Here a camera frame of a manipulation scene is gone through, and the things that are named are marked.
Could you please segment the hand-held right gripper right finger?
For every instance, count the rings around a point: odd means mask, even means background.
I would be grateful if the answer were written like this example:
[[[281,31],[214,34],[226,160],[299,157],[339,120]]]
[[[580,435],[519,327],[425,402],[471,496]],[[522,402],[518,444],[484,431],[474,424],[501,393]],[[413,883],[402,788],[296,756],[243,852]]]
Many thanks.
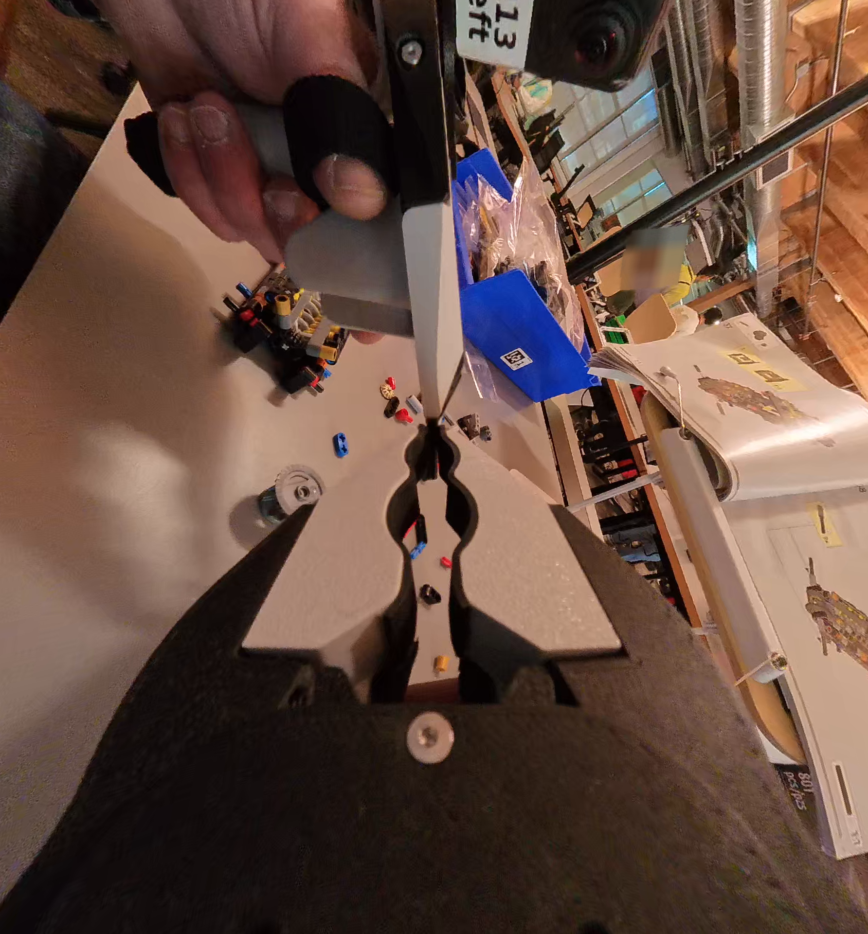
[[[449,625],[464,701],[498,702],[528,670],[622,658],[580,549],[595,535],[458,428],[437,435],[452,555]]]

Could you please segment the large paned window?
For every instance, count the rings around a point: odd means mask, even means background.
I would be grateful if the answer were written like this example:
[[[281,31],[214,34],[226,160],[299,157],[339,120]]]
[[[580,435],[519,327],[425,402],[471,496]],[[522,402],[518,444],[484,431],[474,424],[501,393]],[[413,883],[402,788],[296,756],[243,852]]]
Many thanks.
[[[614,216],[625,226],[667,201],[670,169],[663,163],[672,153],[650,76],[615,93],[556,82],[550,106],[563,141],[556,177],[575,207],[590,202],[601,219]]]

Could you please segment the silver ventilation duct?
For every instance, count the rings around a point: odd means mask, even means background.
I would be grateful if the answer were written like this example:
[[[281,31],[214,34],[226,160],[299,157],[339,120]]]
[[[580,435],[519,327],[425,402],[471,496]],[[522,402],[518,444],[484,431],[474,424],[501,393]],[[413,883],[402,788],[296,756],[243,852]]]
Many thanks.
[[[772,135],[791,114],[785,104],[788,17],[783,1],[734,2],[737,75],[744,146]],[[793,164],[790,151],[775,157],[747,183],[753,225],[768,223],[779,209],[780,183]]]

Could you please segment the grey lego wheel hub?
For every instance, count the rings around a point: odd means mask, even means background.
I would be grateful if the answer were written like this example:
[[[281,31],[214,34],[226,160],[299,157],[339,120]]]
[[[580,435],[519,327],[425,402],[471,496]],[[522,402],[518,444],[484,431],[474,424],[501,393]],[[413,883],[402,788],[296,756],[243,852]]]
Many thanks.
[[[315,505],[325,487],[319,474],[302,464],[282,468],[256,498],[264,522],[279,525],[304,506]]]

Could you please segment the white book stand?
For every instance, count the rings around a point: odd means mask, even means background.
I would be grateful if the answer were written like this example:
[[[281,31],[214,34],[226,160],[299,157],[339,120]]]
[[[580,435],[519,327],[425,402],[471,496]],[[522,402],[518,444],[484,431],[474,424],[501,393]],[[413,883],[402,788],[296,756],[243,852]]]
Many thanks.
[[[608,379],[602,392],[606,414],[618,419],[618,441],[637,466],[694,635],[745,703],[771,761],[806,764],[782,693],[785,653],[717,497],[710,450],[658,400],[638,404],[627,384]]]

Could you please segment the black metal pole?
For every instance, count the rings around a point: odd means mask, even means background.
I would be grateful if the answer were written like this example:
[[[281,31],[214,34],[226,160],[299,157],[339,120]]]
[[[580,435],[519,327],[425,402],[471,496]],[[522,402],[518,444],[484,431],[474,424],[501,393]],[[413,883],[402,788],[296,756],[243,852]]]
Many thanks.
[[[768,135],[755,146],[741,152],[721,169],[572,257],[567,263],[568,282],[572,285],[582,283],[598,269],[620,257],[632,238],[644,230],[674,223],[692,211],[697,204],[756,173],[765,164],[867,106],[868,74],[787,123],[782,129]]]

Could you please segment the person's torso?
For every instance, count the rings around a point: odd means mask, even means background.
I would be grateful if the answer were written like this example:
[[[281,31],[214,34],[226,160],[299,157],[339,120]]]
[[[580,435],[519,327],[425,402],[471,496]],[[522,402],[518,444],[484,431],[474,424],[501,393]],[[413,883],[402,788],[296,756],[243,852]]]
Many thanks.
[[[0,80],[0,323],[90,161]]]

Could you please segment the plastic bags of lego parts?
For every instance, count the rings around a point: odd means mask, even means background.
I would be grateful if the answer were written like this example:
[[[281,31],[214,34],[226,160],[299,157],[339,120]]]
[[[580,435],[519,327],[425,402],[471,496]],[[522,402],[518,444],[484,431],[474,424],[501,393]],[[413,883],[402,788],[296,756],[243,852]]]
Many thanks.
[[[473,281],[512,269],[526,272],[572,344],[580,348],[588,339],[543,181],[531,162],[523,162],[510,184],[510,205],[500,204],[495,189],[481,181],[474,183],[470,204],[461,209]]]

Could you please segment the lego instruction booklet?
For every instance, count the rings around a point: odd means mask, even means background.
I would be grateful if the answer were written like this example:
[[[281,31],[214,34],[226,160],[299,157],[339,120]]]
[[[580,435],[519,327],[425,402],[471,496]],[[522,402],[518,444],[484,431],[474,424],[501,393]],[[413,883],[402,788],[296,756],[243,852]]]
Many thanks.
[[[787,660],[782,693],[824,847],[868,853],[868,403],[754,315],[605,344],[596,376],[643,387],[705,449],[717,497]]]

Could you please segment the beige chair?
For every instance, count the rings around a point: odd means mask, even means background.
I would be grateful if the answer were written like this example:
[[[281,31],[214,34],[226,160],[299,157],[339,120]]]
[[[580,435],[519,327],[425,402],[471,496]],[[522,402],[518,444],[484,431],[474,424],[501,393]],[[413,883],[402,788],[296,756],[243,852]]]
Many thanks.
[[[672,338],[677,333],[676,318],[665,298],[652,295],[630,314],[625,322],[631,344],[648,344]]]

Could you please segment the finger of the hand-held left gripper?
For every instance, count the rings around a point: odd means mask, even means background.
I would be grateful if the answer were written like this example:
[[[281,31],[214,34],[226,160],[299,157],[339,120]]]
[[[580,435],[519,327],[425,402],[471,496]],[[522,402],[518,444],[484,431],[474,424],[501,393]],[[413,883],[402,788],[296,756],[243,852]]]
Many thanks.
[[[452,202],[410,208],[402,233],[421,402],[425,420],[437,422],[465,353]]]

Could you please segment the partly built lego model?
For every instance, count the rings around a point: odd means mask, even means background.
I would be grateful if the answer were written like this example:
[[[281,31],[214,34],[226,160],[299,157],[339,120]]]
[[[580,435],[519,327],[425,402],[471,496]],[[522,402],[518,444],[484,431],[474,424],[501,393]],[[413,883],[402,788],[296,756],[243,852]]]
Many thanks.
[[[272,265],[253,286],[236,284],[221,299],[220,320],[233,348],[272,376],[288,396],[322,394],[349,338],[286,266]]]

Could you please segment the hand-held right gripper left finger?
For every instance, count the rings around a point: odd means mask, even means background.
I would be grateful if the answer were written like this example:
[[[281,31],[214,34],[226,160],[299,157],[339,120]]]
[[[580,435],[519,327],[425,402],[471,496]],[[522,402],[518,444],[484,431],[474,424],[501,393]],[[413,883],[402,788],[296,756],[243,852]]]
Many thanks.
[[[405,529],[420,514],[410,431],[311,509],[242,648],[343,671],[374,702],[403,701],[418,653]]]

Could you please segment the blue storage bin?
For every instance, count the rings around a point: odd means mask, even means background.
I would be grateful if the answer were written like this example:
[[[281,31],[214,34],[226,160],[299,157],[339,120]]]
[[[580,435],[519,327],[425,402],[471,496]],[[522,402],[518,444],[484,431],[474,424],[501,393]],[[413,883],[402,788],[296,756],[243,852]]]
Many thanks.
[[[512,186],[495,155],[482,148],[461,160],[452,183],[452,215],[465,338],[534,403],[601,386],[589,371],[587,340],[576,348],[526,272],[512,269],[474,282],[461,209],[474,183],[486,182],[510,205]]]

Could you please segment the person's left hand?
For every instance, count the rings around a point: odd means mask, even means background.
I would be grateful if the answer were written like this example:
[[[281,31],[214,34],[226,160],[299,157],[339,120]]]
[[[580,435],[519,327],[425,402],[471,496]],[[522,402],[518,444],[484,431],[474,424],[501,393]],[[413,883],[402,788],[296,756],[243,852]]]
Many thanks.
[[[379,56],[353,2],[100,1],[158,116],[171,186],[219,239],[279,263],[319,209],[293,178],[269,174],[236,109],[280,105],[302,78],[371,90]]]

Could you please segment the black storage rack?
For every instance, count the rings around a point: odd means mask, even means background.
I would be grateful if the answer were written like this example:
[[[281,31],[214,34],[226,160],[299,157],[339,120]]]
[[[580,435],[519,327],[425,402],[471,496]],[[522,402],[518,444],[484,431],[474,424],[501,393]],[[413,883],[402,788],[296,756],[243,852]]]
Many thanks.
[[[626,430],[613,393],[600,385],[579,393],[569,412],[604,542],[632,565],[670,605],[686,614],[684,597],[671,566],[667,535],[658,524],[654,484],[638,484],[648,473],[641,463],[648,439]]]

